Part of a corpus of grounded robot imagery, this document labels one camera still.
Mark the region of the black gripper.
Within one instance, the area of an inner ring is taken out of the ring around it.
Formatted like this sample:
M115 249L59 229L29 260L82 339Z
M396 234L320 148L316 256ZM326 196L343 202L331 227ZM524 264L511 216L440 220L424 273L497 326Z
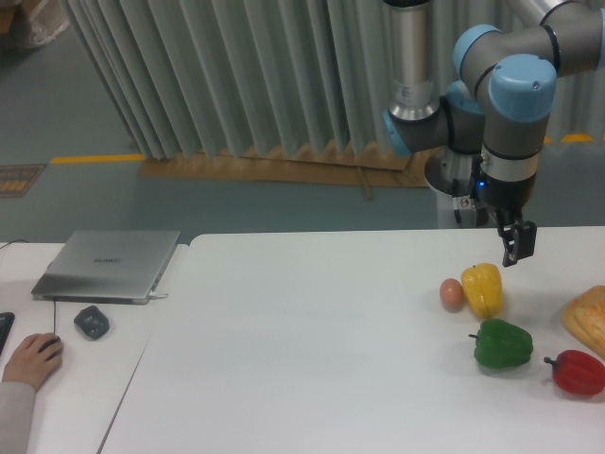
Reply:
M501 232L504 267L534 255L537 225L523 220L522 211L531 195L536 174L536 158L474 158L473 195L487 208Z

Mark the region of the grey sleeved forearm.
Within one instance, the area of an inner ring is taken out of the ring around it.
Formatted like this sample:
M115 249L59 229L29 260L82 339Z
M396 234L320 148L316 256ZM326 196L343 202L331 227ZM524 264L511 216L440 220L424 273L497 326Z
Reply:
M36 392L20 382L1 383L1 452L27 453Z

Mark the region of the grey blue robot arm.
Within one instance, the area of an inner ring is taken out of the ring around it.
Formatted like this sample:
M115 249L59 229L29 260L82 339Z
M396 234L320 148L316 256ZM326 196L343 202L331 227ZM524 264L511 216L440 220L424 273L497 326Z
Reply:
M604 12L583 1L514 1L523 23L467 29L453 49L457 79L437 96L432 5L388 1L394 90L383 113L401 156L435 149L424 177L460 226L493 223L512 266L534 253L522 210L536 180L558 80L604 65Z

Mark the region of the person's right hand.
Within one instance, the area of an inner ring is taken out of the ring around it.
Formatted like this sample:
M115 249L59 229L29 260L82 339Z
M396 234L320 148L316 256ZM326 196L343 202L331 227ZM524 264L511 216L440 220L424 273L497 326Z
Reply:
M2 382L20 382L37 392L46 380L62 365L64 343L56 343L41 353L40 345L53 333L33 334L26 337L14 350L7 362Z

